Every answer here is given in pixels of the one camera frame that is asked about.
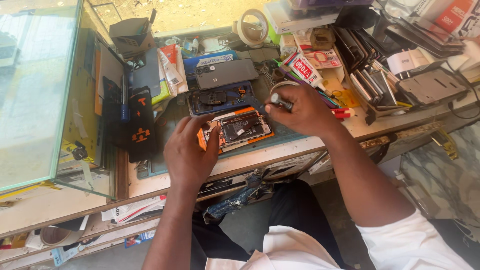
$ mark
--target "dirt ground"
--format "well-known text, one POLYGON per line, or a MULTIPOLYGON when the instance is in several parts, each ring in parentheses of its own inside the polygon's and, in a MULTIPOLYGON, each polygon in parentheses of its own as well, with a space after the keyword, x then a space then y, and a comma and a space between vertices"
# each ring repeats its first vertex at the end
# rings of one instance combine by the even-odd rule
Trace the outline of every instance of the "dirt ground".
MULTIPOLYGON (((150 17, 156 9, 153 32, 188 27, 231 25, 248 9, 263 10, 263 4, 271 0, 89 0, 93 5, 113 2, 123 20, 150 17)), ((120 19, 112 5, 96 7, 106 25, 120 19)))

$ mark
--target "man's right hand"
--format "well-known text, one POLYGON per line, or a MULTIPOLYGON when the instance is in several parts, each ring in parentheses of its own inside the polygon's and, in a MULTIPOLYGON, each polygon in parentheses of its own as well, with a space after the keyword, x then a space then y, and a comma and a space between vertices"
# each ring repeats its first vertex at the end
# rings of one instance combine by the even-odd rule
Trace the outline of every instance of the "man's right hand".
POLYGON ((270 97, 266 101, 269 104, 266 105, 265 110, 273 120, 289 129, 323 139, 341 126, 320 98, 320 94, 311 86, 284 86, 276 89, 274 93, 293 103, 292 112, 271 104, 270 97))

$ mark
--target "black pants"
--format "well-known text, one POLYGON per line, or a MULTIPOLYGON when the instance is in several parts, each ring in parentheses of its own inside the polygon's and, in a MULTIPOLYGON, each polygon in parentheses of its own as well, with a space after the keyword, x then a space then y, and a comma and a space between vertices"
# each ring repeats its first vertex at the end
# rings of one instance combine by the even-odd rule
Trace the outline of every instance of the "black pants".
MULTIPOLYGON (((344 268, 330 225, 310 186, 297 179, 289 184, 277 184, 275 190, 268 226, 289 226, 307 233, 327 250, 340 268, 344 268)), ((192 270, 205 269, 207 258, 240 261, 250 258, 241 246, 230 240, 220 226, 205 224, 200 212, 193 214, 192 231, 192 270)))

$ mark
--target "hand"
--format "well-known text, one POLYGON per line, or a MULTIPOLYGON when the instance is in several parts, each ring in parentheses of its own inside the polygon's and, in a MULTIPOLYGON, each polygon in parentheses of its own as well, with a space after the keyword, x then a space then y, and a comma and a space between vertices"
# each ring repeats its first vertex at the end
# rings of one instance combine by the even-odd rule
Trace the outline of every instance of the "hand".
POLYGON ((198 193, 218 160, 220 127, 213 128, 204 151, 198 145, 197 133, 213 115, 184 117, 178 122, 163 151, 170 175, 171 188, 198 193))
POLYGON ((320 94, 308 85, 284 86, 277 88, 275 93, 282 99, 293 103, 292 112, 282 109, 276 104, 271 104, 270 97, 265 101, 269 103, 265 110, 273 120, 285 125, 298 133, 323 138, 330 135, 330 131, 341 126, 332 114, 320 94))

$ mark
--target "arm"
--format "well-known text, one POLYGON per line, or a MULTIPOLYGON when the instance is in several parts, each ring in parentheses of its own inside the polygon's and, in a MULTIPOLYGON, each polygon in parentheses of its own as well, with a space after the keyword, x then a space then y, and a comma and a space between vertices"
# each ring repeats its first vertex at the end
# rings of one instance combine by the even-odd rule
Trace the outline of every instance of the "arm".
POLYGON ((293 102, 292 112, 273 104, 268 104, 266 111, 288 128, 322 139, 332 159, 348 213, 357 225, 382 226, 413 214, 412 204, 370 160, 314 89, 307 85, 287 86, 276 92, 293 102))
POLYGON ((142 270, 190 269, 193 207, 218 159, 219 128, 213 129, 206 151, 198 145, 196 134, 212 119, 213 115, 183 118, 165 145, 170 190, 142 270))

